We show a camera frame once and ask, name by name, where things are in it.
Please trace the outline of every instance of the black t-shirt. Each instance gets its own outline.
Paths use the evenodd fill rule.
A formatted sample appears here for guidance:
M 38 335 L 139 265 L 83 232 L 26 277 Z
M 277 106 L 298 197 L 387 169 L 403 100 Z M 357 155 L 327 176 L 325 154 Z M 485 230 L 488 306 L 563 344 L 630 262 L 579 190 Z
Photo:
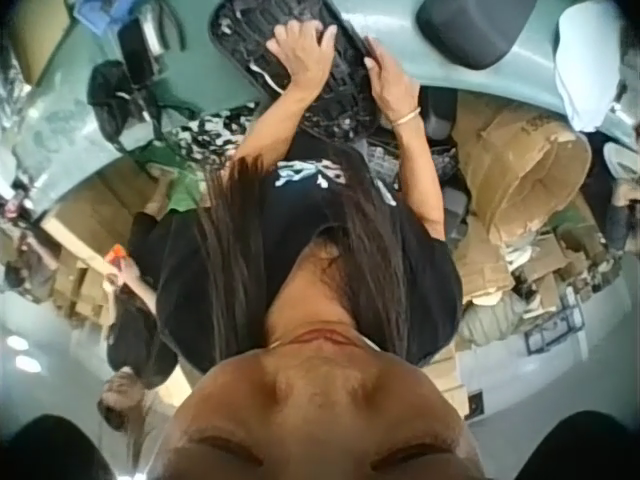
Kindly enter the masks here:
M 173 213 L 168 214 L 168 222 Z M 151 215 L 134 216 L 127 251 L 144 281 L 157 289 L 168 222 Z M 161 338 L 154 315 L 127 287 L 116 294 L 116 319 L 107 336 L 107 362 L 118 371 L 131 368 L 147 389 L 162 385 L 178 364 L 178 356 Z
M 286 161 L 265 175 L 262 237 L 266 298 L 270 305 L 303 249 L 324 228 L 340 222 L 342 169 L 327 160 Z M 428 361 L 453 339 L 462 308 L 462 286 L 449 250 L 432 238 L 413 211 L 382 183 L 372 182 L 398 223 L 409 314 L 406 360 Z M 202 372 L 214 365 L 209 273 L 198 233 L 198 213 L 171 223 L 158 289 L 163 338 Z

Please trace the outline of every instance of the ceiling light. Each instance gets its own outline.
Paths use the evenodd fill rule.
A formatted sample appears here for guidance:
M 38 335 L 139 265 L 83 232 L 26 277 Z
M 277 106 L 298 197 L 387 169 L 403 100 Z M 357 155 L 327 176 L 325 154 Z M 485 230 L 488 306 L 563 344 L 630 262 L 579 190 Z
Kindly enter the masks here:
M 11 335 L 10 337 L 7 337 L 7 345 L 9 345 L 14 350 L 18 350 L 19 352 L 29 350 L 29 342 L 17 335 Z
M 18 355 L 16 357 L 16 367 L 28 373 L 40 373 L 42 371 L 40 363 L 36 359 L 27 357 L 26 355 Z

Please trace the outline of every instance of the white cloth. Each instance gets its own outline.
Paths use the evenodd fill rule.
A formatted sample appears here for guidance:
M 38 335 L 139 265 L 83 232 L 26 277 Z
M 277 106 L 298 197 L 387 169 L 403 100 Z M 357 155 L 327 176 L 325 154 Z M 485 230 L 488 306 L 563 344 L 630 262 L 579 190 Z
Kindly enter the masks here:
M 620 13 L 609 1 L 580 3 L 560 16 L 556 86 L 577 131 L 595 131 L 615 98 L 621 27 Z

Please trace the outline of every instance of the black bag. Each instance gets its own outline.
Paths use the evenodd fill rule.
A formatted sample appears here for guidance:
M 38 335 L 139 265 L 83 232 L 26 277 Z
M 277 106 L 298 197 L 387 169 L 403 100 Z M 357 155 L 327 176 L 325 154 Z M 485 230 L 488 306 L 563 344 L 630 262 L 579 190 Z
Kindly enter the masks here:
M 107 60 L 91 71 L 87 88 L 87 103 L 93 107 L 100 133 L 120 153 L 127 149 L 120 142 L 130 120 L 149 121 L 155 140 L 164 141 L 162 108 L 171 108 L 191 120 L 197 117 L 189 107 L 160 105 L 150 88 L 134 88 L 124 63 Z

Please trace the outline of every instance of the workbench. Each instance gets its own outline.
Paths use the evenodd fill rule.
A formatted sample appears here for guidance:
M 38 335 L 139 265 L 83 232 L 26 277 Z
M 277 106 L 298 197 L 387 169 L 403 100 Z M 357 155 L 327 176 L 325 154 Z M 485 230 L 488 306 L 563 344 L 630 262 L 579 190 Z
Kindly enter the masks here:
M 221 0 L 169 1 L 182 23 L 186 50 L 179 52 L 174 45 L 161 58 L 159 96 L 175 96 L 207 113 L 259 99 L 261 94 L 209 40 L 208 19 Z M 377 37 L 423 85 L 479 91 L 564 112 L 555 85 L 554 44 L 558 18 L 575 0 L 538 0 L 511 52 L 483 71 L 451 64 L 423 38 L 414 22 L 423 0 L 333 1 L 360 34 Z M 34 90 L 15 153 L 32 176 L 48 171 L 32 199 L 37 213 L 119 156 L 100 135 L 86 104 L 92 67 L 118 57 L 113 38 L 98 38 L 74 23 Z M 634 148 L 631 127 L 619 116 L 609 114 L 602 130 Z M 125 132 L 123 143 L 132 148 L 150 138 L 150 126 L 138 125 Z

